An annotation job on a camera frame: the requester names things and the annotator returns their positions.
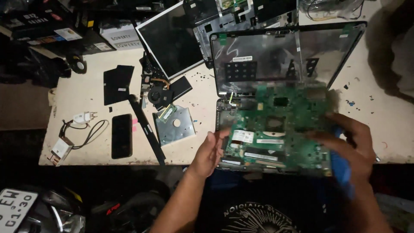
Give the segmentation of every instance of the black t-shirt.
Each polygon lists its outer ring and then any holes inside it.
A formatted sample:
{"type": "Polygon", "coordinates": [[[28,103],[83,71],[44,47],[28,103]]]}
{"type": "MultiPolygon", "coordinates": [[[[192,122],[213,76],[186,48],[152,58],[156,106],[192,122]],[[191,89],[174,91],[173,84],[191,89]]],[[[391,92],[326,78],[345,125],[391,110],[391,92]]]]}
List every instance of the black t-shirt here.
{"type": "Polygon", "coordinates": [[[327,180],[265,174],[231,189],[206,187],[195,232],[332,232],[336,215],[327,180]]]}

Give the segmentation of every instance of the laptop motherboard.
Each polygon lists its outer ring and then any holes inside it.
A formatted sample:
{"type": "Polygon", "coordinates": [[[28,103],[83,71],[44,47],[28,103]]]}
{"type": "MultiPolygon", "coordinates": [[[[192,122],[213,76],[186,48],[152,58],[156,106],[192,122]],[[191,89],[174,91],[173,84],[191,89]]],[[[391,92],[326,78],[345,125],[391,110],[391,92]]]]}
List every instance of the laptop motherboard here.
{"type": "Polygon", "coordinates": [[[331,176],[329,150],[305,137],[330,129],[323,116],[330,110],[326,92],[324,85],[258,86],[253,104],[237,103],[222,162],[331,176]]]}

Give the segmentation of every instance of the black phone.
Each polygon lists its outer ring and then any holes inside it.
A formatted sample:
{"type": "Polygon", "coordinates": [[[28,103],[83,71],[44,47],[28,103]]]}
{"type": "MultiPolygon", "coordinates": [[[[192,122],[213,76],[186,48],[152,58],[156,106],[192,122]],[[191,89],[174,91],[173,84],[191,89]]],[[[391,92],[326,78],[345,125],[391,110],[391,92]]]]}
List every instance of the black phone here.
{"type": "Polygon", "coordinates": [[[132,155],[132,116],[125,114],[112,117],[112,159],[132,155]]]}

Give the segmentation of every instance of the license plate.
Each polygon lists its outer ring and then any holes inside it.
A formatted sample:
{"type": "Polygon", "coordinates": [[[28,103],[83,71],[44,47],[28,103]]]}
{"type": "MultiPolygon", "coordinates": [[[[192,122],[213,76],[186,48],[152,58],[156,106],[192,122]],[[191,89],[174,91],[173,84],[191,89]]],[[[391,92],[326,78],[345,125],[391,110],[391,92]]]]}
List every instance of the license plate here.
{"type": "Polygon", "coordinates": [[[34,192],[3,189],[0,193],[0,232],[14,233],[37,196],[34,192]]]}

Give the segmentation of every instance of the table surface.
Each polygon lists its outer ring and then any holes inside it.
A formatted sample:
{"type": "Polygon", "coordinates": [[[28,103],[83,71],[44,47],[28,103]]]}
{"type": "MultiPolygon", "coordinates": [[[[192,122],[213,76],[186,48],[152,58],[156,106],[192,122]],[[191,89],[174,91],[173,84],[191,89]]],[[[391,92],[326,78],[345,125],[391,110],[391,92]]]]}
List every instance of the table surface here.
{"type": "MultiPolygon", "coordinates": [[[[367,1],[362,13],[365,19],[361,20],[369,21],[380,8],[379,1],[367,1]]],[[[315,22],[303,13],[299,15],[300,25],[343,21],[330,19],[315,22]]],[[[388,96],[378,87],[367,62],[368,50],[365,44],[363,36],[331,87],[339,94],[339,113],[370,126],[374,151],[381,163],[414,162],[414,159],[411,159],[414,154],[414,105],[388,96]],[[355,105],[350,106],[347,100],[354,101],[355,105]]],[[[87,55],[84,57],[87,62],[86,74],[72,72],[71,78],[59,79],[39,165],[51,165],[47,156],[58,139],[62,120],[69,121],[74,114],[97,112],[98,117],[90,122],[92,126],[103,119],[111,122],[112,117],[122,114],[132,114],[132,118],[136,118],[128,101],[104,106],[103,72],[115,69],[117,65],[134,66],[130,93],[139,96],[142,67],[138,60],[142,53],[143,49],[134,49],[87,55]],[[108,107],[112,107],[113,111],[109,112],[108,107]]],[[[193,123],[196,134],[162,146],[165,162],[170,165],[190,164],[207,132],[215,129],[218,96],[213,70],[208,70],[201,64],[183,75],[187,77],[193,89],[174,104],[189,108],[192,120],[197,120],[193,123]]],[[[143,110],[154,129],[152,113],[156,112],[156,109],[147,99],[146,102],[147,107],[143,110]]],[[[157,165],[157,159],[142,128],[138,124],[134,126],[137,130],[132,133],[132,156],[116,160],[111,158],[109,125],[86,146],[72,150],[63,165],[157,165]]],[[[88,132],[89,130],[68,129],[66,136],[75,145],[80,145],[88,132]]]]}

